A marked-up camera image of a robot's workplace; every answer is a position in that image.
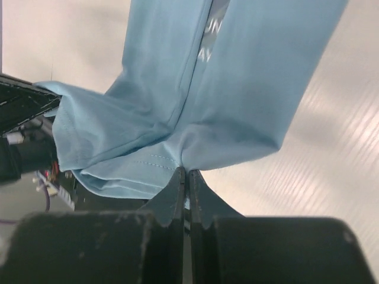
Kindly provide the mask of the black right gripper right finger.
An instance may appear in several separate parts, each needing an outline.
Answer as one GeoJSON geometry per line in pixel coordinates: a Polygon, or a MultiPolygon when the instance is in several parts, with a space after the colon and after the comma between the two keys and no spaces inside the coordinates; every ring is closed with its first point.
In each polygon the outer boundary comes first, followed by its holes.
{"type": "Polygon", "coordinates": [[[329,217],[244,217],[188,175],[194,283],[374,283],[352,230],[329,217]]]}

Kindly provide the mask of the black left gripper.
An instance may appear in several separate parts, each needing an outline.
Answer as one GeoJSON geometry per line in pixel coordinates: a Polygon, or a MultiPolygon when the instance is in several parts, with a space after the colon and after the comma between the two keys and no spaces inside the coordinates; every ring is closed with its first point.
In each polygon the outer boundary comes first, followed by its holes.
{"type": "Polygon", "coordinates": [[[59,106],[61,96],[30,82],[1,74],[1,135],[59,106]]]}

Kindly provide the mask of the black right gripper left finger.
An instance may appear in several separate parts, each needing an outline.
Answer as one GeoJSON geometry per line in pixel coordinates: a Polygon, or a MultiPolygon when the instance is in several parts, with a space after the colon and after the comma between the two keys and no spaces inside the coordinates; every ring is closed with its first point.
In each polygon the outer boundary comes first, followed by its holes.
{"type": "Polygon", "coordinates": [[[1,256],[2,283],[181,283],[185,170],[135,211],[31,214],[1,256]]]}

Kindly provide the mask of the light blue printed t-shirt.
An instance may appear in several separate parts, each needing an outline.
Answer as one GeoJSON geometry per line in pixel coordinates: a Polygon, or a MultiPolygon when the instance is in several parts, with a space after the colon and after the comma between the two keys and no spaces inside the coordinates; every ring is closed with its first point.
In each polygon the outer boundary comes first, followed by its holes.
{"type": "Polygon", "coordinates": [[[278,151],[345,1],[132,1],[122,71],[96,93],[60,82],[59,166],[90,192],[150,199],[177,167],[278,151]]]}

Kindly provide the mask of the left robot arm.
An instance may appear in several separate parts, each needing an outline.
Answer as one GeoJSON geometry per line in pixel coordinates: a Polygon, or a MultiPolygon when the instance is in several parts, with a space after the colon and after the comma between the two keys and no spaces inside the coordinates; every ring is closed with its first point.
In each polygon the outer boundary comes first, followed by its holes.
{"type": "Polygon", "coordinates": [[[1,185],[57,165],[52,122],[44,115],[59,106],[60,98],[44,87],[1,74],[1,185]]]}

